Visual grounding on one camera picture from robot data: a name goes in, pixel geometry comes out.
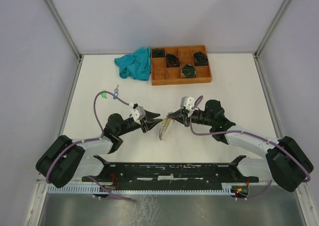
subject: wooden box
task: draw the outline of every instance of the wooden box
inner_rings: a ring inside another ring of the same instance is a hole
[[[201,51],[207,55],[204,45],[152,48],[152,52],[154,49],[164,49],[165,56],[168,53],[174,54],[179,58],[180,66],[167,67],[166,57],[153,57],[153,54],[151,54],[153,86],[211,82],[212,77],[209,64],[207,66],[194,65],[194,53]],[[181,70],[186,64],[195,66],[195,78],[182,78]]]

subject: white wall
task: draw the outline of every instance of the white wall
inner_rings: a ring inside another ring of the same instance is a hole
[[[0,225],[23,225],[76,58],[42,0],[0,0]]]
[[[309,183],[319,206],[319,0],[294,0],[262,62],[284,131],[315,169]]]
[[[205,44],[254,52],[283,0],[53,0],[82,54]]]

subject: white vent strip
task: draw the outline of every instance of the white vent strip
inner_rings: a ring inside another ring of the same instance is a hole
[[[129,195],[234,195],[230,185],[223,185],[222,190],[113,190],[113,194]],[[48,193],[54,194],[105,194],[97,185],[69,184],[62,188],[49,185]]]

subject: white table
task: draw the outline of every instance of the white table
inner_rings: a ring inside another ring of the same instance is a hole
[[[146,110],[160,113],[179,109],[184,96],[204,95],[199,105],[204,109],[209,99],[220,100],[226,117],[253,132],[275,137],[270,114],[259,81],[252,54],[209,54],[212,82],[207,84],[152,86],[148,82],[121,79],[114,58],[122,55],[86,55],[76,84],[63,134],[70,138],[91,138],[100,134],[93,114],[93,99],[101,90],[113,92],[119,84],[119,97],[138,103]],[[103,126],[112,113],[129,117],[131,108],[114,100],[98,98],[97,113]],[[143,134],[136,130],[121,136],[124,143],[113,154],[103,155],[108,161],[122,162],[230,162],[240,154],[257,157],[239,147],[215,141],[211,136],[193,135],[189,127],[172,122],[159,140],[157,125]],[[197,132],[210,127],[194,125]]]

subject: blue towel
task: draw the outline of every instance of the blue towel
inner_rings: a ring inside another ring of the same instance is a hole
[[[126,54],[114,59],[116,66],[120,68],[120,77],[147,81],[151,73],[151,48],[140,48],[133,54]]]

